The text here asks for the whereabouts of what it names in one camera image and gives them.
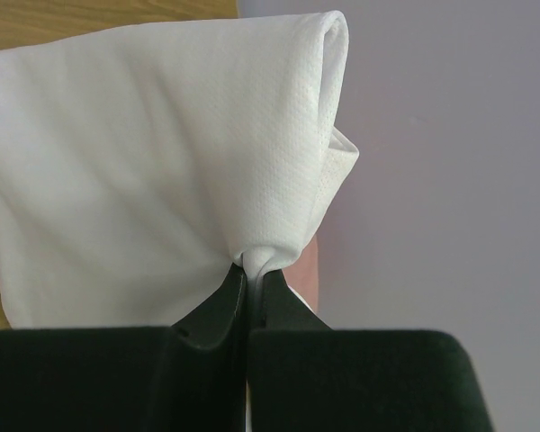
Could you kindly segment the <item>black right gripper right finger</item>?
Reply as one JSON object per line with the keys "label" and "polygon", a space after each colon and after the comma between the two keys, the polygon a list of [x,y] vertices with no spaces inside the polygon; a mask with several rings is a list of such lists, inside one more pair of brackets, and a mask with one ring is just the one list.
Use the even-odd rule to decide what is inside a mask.
{"label": "black right gripper right finger", "polygon": [[285,281],[282,270],[251,283],[251,328],[294,331],[328,331],[313,310]]}

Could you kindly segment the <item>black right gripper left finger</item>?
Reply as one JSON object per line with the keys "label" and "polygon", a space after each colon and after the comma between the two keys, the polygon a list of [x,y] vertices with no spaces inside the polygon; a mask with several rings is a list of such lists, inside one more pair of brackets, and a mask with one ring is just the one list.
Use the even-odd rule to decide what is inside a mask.
{"label": "black right gripper left finger", "polygon": [[241,328],[248,294],[244,270],[231,265],[220,287],[172,326],[189,347],[211,351],[224,347]]}

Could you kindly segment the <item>white t shirt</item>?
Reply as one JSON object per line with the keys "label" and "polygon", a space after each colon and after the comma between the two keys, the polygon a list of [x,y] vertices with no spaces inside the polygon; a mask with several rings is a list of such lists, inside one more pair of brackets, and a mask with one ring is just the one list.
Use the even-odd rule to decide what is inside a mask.
{"label": "white t shirt", "polygon": [[0,431],[244,431],[241,328],[172,326],[316,236],[358,151],[339,11],[0,50]]}

